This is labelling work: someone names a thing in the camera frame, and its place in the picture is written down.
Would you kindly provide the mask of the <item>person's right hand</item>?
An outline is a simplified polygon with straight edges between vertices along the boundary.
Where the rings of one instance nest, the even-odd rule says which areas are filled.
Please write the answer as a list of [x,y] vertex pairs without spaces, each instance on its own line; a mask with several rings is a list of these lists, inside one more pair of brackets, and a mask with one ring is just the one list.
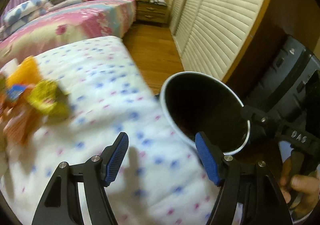
[[289,157],[283,163],[280,189],[286,203],[289,203],[291,200],[291,195],[287,190],[288,185],[290,185],[293,190],[302,193],[299,204],[297,204],[292,212],[293,220],[298,222],[307,217],[319,201],[319,174],[317,171],[313,171],[308,176],[294,175],[292,178],[289,178],[291,166],[291,157]]

